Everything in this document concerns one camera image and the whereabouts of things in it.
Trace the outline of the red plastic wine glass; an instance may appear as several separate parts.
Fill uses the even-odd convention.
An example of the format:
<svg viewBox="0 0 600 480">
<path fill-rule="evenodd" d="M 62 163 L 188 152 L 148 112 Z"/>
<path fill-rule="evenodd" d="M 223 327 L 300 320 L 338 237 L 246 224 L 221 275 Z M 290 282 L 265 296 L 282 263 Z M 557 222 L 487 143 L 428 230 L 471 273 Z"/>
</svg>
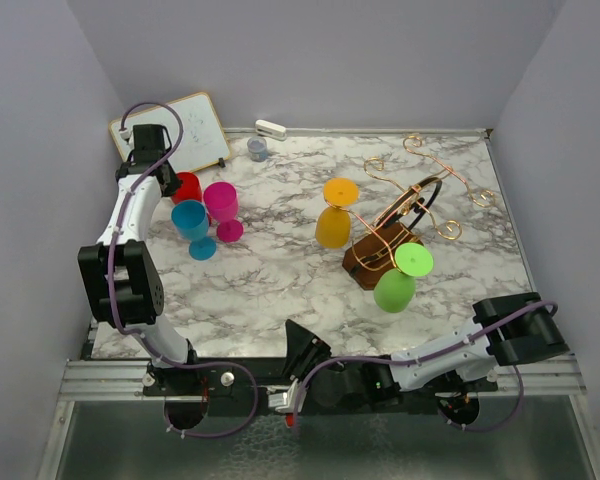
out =
<svg viewBox="0 0 600 480">
<path fill-rule="evenodd" d="M 182 185 L 171 197 L 174 204 L 171 219 L 178 226 L 191 228 L 196 222 L 202 221 L 202 213 L 205 212 L 202 187 L 198 177 L 191 172 L 180 172 L 177 176 Z"/>
</svg>

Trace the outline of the blue plastic wine glass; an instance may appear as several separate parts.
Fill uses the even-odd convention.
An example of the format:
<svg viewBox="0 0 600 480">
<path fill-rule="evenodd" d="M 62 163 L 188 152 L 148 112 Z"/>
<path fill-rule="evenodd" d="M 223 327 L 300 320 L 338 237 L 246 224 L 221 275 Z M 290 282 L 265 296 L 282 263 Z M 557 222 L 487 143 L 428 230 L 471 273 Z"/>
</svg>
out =
<svg viewBox="0 0 600 480">
<path fill-rule="evenodd" d="M 209 219 L 204 205 L 185 200 L 171 211 L 171 221 L 179 234 L 189 241 L 189 254 L 197 261 L 210 259 L 216 253 L 216 243 L 208 236 Z"/>
</svg>

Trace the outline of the magenta plastic wine glass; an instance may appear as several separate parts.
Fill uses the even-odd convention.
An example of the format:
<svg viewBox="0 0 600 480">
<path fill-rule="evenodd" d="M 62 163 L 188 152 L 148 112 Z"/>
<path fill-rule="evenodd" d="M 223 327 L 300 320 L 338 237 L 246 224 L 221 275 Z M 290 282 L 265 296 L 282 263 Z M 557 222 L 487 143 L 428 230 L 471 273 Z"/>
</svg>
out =
<svg viewBox="0 0 600 480">
<path fill-rule="evenodd" d="M 236 219 L 239 201 L 235 187 L 228 182 L 214 182 L 204 190 L 203 202 L 208 213 L 218 223 L 218 239 L 224 243 L 239 241 L 244 228 Z"/>
</svg>

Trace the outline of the yellow plastic wine glass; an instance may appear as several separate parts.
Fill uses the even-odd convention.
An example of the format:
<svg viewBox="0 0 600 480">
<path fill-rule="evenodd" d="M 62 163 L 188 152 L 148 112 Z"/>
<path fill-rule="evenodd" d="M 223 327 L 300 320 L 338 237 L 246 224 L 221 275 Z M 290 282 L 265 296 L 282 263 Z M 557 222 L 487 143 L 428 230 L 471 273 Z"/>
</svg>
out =
<svg viewBox="0 0 600 480">
<path fill-rule="evenodd" d="M 327 207 L 318 218 L 315 239 L 323 247 L 338 249 L 349 240 L 351 219 L 347 208 L 359 196 L 356 184 L 346 178 L 333 178 L 323 187 Z"/>
</svg>

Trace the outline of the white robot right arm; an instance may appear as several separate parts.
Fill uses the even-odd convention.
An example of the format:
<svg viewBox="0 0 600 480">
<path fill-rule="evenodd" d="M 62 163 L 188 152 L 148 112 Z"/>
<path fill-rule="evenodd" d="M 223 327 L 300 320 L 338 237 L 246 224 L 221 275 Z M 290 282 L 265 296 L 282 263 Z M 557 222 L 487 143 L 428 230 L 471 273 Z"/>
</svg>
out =
<svg viewBox="0 0 600 480">
<path fill-rule="evenodd" d="M 536 292 L 481 300 L 474 316 L 452 333 L 388 356 L 318 358 L 283 394 L 279 413 L 298 414 L 308 398 L 326 406 L 388 404 L 441 380 L 461 392 L 497 366 L 515 368 L 568 351 L 554 316 L 558 305 Z"/>
</svg>

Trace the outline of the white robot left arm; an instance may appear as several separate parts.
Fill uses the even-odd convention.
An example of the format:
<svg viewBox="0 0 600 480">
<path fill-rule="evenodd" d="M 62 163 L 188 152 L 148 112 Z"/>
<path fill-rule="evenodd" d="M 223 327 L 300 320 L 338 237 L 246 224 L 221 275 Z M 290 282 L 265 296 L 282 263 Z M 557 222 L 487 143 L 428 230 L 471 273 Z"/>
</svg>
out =
<svg viewBox="0 0 600 480">
<path fill-rule="evenodd" d="M 134 337 L 166 382 L 186 395 L 200 385 L 197 354 L 164 315 L 165 293 L 146 239 L 160 200 L 181 186 L 169 157 L 178 145 L 165 126 L 135 125 L 133 148 L 116 171 L 118 196 L 95 244 L 78 252 L 78 265 L 93 318 Z"/>
</svg>

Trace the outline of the green plastic wine glass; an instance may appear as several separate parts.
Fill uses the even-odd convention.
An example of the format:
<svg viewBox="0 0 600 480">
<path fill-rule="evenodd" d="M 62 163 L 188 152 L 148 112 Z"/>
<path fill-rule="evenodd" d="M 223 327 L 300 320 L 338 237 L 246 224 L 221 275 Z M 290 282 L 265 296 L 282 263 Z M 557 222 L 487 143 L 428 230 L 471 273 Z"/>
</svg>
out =
<svg viewBox="0 0 600 480">
<path fill-rule="evenodd" d="M 418 243 L 404 243 L 394 254 L 395 266 L 376 284 L 376 305 L 388 313 L 404 311 L 416 292 L 416 279 L 427 276 L 434 267 L 432 254 Z"/>
</svg>

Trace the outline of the gold framed whiteboard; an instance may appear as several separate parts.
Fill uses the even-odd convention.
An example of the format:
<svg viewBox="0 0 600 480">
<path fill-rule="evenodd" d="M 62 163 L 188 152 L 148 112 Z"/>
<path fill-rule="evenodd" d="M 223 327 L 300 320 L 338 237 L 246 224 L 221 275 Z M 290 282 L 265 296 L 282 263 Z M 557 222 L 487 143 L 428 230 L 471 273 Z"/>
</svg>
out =
<svg viewBox="0 0 600 480">
<path fill-rule="evenodd" d="M 195 172 L 217 165 L 220 159 L 230 159 L 231 149 L 207 93 L 192 94 L 168 105 L 178 114 L 184 127 L 182 141 L 169 159 L 176 172 Z M 163 125 L 171 140 L 177 139 L 177 121 L 164 107 L 143 106 L 135 110 L 127 117 L 125 127 L 132 131 L 136 124 Z"/>
</svg>

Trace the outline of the small blue glass jar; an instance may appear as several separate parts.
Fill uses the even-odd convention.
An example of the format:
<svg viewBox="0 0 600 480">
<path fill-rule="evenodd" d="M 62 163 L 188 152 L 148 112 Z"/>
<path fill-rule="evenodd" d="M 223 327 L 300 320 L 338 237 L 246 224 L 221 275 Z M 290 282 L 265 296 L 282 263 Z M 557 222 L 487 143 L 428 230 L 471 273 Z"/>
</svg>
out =
<svg viewBox="0 0 600 480">
<path fill-rule="evenodd" d="M 269 157 L 267 142 L 263 137 L 254 136 L 248 139 L 247 149 L 254 162 L 263 162 Z"/>
</svg>

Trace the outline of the white eraser block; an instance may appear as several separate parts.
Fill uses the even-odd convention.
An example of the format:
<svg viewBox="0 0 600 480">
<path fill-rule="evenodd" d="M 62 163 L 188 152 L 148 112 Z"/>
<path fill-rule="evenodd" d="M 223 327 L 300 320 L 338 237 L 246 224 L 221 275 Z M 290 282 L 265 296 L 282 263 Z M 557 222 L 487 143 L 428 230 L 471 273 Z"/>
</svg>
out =
<svg viewBox="0 0 600 480">
<path fill-rule="evenodd" d="M 280 124 L 258 119 L 255 121 L 254 126 L 256 133 L 260 136 L 278 141 L 284 141 L 287 138 L 287 129 Z"/>
</svg>

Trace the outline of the black metal base frame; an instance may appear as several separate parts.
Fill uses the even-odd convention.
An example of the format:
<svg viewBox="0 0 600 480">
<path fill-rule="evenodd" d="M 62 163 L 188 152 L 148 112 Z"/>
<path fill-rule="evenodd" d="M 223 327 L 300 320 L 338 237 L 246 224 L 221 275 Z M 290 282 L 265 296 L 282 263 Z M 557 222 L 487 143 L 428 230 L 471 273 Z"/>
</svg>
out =
<svg viewBox="0 0 600 480">
<path fill-rule="evenodd" d="M 379 357 L 334 357 L 330 347 L 293 321 L 285 324 L 283 358 L 200 359 L 191 347 L 184 363 L 148 362 L 139 395 L 165 400 L 167 418 L 191 429 L 206 415 L 439 413 L 459 428 L 474 423 L 479 392 L 491 392 L 488 373 L 519 369 L 568 349 L 544 310 L 514 318 L 474 317 L 462 329 L 417 348 Z"/>
</svg>

